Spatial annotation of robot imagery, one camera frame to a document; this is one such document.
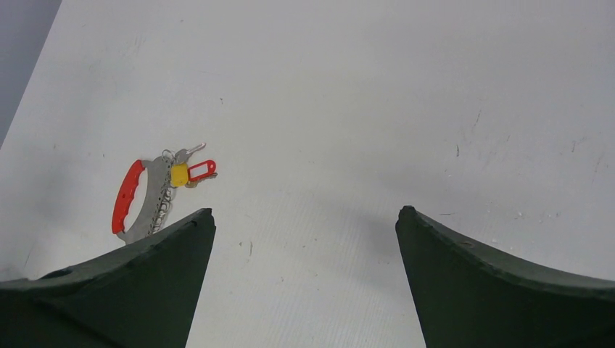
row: black object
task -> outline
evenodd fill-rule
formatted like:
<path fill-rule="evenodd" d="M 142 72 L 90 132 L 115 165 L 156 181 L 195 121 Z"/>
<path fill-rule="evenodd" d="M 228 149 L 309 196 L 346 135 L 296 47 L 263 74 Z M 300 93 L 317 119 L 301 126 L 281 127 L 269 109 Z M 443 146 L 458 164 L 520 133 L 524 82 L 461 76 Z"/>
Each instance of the black object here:
<path fill-rule="evenodd" d="M 36 281 L 0 283 L 0 347 L 185 347 L 211 209 Z"/>
<path fill-rule="evenodd" d="M 413 207 L 395 228 L 427 348 L 615 347 L 615 282 L 519 259 Z"/>

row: red handle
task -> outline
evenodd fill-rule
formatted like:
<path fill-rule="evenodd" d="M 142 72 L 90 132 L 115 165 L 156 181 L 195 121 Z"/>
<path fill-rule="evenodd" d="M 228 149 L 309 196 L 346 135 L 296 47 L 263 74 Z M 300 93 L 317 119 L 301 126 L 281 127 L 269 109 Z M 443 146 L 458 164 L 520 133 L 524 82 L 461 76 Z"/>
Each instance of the red handle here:
<path fill-rule="evenodd" d="M 215 173 L 215 162 L 208 159 L 205 162 L 200 162 L 198 165 L 193 165 L 188 168 L 188 181 L 198 181 Z"/>
<path fill-rule="evenodd" d="M 126 177 L 120 187 L 120 192 L 117 193 L 115 199 L 115 207 L 113 207 L 113 218 L 111 219 L 111 231 L 113 234 L 118 234 L 124 231 L 124 218 L 128 215 L 128 209 L 134 199 L 136 187 L 139 185 L 139 176 L 145 170 L 141 160 L 136 160 L 131 169 L 126 173 Z"/>

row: white table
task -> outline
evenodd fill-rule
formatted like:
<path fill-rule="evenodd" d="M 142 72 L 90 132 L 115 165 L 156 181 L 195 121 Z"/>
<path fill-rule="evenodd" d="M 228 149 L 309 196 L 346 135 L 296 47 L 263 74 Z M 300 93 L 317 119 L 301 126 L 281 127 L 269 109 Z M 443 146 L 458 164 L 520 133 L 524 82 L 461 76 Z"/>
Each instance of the white table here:
<path fill-rule="evenodd" d="M 206 141 L 220 175 L 169 218 L 218 226 L 189 347 L 424 347 L 404 204 L 615 279 L 612 1 L 439 2 L 64 0 L 0 152 L 0 268 L 121 247 L 132 161 Z"/>

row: bunch of keys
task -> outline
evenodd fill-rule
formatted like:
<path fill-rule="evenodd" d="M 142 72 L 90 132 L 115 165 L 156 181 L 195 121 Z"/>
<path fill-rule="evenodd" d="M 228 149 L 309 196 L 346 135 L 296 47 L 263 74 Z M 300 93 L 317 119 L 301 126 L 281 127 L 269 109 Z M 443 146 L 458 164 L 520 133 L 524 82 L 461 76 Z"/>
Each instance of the bunch of keys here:
<path fill-rule="evenodd" d="M 215 162 L 211 159 L 188 167 L 188 160 L 193 153 L 204 149 L 205 143 L 199 144 L 192 149 L 182 149 L 175 154 L 175 162 L 171 168 L 171 185 L 175 187 L 185 186 L 189 189 L 205 180 L 218 176 L 215 172 Z"/>
<path fill-rule="evenodd" d="M 149 161 L 136 160 L 124 177 L 120 191 L 117 193 L 111 231 L 126 244 L 145 238 L 164 225 L 171 207 L 173 189 L 179 186 L 196 187 L 200 181 L 215 178 L 215 162 L 211 159 L 188 167 L 190 156 L 203 149 L 205 143 L 193 149 L 182 149 L 176 154 L 165 150 L 161 156 Z M 139 177 L 147 169 L 147 188 L 145 200 L 139 215 L 130 228 L 124 226 L 134 195 L 139 186 Z"/>

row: yellow key cover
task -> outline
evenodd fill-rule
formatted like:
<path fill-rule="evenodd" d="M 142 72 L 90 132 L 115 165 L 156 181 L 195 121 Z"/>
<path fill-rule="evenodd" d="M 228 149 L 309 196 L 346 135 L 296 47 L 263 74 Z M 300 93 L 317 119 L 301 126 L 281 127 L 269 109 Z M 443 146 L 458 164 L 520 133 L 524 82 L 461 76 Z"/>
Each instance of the yellow key cover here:
<path fill-rule="evenodd" d="M 188 164 L 182 163 L 171 167 L 171 185 L 184 186 L 188 183 Z"/>

